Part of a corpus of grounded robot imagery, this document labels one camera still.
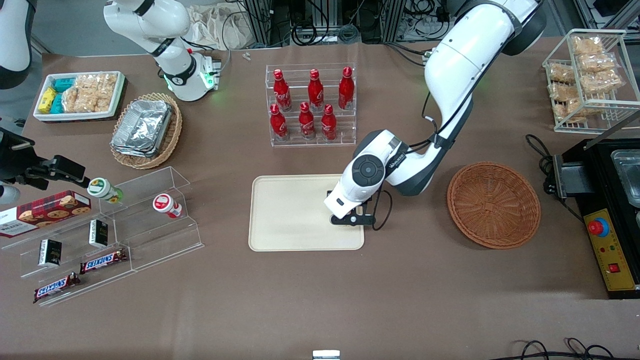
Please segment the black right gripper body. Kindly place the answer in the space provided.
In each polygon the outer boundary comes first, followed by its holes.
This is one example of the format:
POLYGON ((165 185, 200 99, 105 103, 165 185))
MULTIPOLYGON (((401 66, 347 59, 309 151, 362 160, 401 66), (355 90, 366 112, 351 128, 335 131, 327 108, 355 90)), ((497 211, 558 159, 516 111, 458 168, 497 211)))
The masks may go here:
POLYGON ((37 164, 35 141, 1 128, 0 180, 15 183, 25 171, 37 164))

